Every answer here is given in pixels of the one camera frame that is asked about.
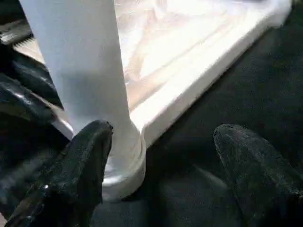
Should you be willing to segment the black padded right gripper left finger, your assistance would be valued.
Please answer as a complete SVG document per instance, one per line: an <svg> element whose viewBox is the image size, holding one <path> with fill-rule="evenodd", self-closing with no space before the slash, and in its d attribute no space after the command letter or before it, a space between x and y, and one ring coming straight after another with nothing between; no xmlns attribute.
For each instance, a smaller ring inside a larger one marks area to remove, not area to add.
<svg viewBox="0 0 303 227"><path fill-rule="evenodd" d="M5 176L8 227L88 227L102 202L113 127L95 120L57 156L46 151Z"/></svg>

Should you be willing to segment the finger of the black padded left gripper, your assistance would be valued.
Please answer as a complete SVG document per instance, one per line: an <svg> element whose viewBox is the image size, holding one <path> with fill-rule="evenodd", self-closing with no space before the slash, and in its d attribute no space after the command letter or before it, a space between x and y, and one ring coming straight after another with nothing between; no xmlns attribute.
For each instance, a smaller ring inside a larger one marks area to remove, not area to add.
<svg viewBox="0 0 303 227"><path fill-rule="evenodd" d="M41 123L52 123L56 119L55 113L47 104L22 86L17 80L7 75L0 76L0 98L17 102L35 120Z"/></svg>
<svg viewBox="0 0 303 227"><path fill-rule="evenodd" d="M63 108L48 69L35 59L12 52L12 69L16 78L31 91L48 102Z"/></svg>

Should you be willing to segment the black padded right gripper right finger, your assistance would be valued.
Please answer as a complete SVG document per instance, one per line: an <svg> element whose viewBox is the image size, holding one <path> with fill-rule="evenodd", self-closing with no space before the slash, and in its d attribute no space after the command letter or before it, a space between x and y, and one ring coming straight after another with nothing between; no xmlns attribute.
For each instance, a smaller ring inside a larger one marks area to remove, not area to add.
<svg viewBox="0 0 303 227"><path fill-rule="evenodd" d="M303 225L303 177L266 139L235 124L213 139L247 226Z"/></svg>

